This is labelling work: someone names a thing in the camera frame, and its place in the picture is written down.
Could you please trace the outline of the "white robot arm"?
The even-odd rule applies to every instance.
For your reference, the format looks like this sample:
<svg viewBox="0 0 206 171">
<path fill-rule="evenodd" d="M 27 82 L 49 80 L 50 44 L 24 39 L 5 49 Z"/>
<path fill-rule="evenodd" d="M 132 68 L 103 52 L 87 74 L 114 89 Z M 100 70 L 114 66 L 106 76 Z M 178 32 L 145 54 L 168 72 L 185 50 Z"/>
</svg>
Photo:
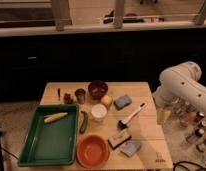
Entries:
<svg viewBox="0 0 206 171">
<path fill-rule="evenodd" d="M 206 115 L 206 87 L 198 82 L 202 71 L 192 61 L 166 68 L 160 73 L 160 85 L 153 93 L 157 123 L 163 124 L 171 113 L 192 111 Z"/>
</svg>

